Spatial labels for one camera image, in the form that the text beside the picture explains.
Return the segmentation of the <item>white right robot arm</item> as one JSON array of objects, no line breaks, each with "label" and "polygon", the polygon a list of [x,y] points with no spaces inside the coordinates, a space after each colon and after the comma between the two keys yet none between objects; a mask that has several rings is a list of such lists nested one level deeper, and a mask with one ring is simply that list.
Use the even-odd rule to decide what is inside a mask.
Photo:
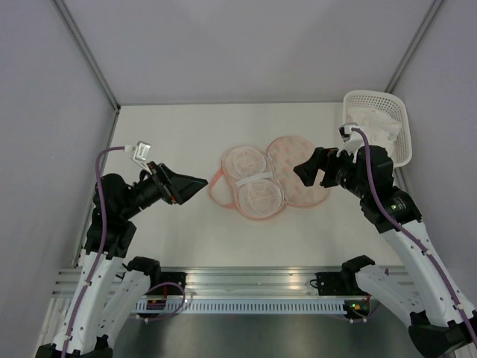
[{"label": "white right robot arm", "polygon": [[359,198],[364,217],[400,258],[415,291],[398,284],[375,262],[361,255],[341,266],[341,288],[365,293],[390,310],[408,330],[423,357],[441,357],[476,343],[476,308],[444,268],[410,195],[394,186],[394,163],[372,145],[348,154],[318,147],[294,173],[305,186],[340,186]]}]

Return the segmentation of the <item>floral mesh laundry bag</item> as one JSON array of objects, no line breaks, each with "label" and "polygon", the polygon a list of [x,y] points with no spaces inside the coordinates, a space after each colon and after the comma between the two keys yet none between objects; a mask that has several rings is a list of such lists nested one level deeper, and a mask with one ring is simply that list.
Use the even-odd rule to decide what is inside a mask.
[{"label": "floral mesh laundry bag", "polygon": [[314,149],[301,136],[281,136],[265,151],[251,145],[231,148],[209,183],[209,197],[252,220],[269,219],[286,206],[315,207],[326,199],[328,190],[319,183],[304,186],[294,173]]}]

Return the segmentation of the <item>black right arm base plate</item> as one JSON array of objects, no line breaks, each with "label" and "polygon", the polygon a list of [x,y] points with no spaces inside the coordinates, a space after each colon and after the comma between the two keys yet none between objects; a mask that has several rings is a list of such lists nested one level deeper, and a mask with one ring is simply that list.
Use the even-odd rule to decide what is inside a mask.
[{"label": "black right arm base plate", "polygon": [[315,274],[319,296],[354,296],[361,291],[354,286],[348,277],[340,272],[322,271]]}]

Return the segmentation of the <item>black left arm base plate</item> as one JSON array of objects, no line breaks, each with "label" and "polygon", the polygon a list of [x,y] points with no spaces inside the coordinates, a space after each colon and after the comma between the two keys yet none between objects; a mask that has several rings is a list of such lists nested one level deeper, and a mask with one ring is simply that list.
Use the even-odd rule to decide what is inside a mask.
[{"label": "black left arm base plate", "polygon": [[163,271],[153,278],[147,295],[169,296],[182,295],[180,289],[186,288],[186,273],[183,271]]}]

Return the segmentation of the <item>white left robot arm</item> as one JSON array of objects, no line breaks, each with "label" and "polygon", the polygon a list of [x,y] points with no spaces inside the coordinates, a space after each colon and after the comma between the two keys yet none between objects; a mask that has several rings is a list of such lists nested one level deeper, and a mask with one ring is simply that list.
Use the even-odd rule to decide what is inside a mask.
[{"label": "white left robot arm", "polygon": [[86,233],[80,280],[63,324],[37,357],[111,357],[118,335],[137,301],[165,285],[159,261],[134,257],[124,262],[136,233],[131,219],[158,201],[185,204],[207,186],[149,162],[133,184],[121,175],[98,180],[95,209]]}]

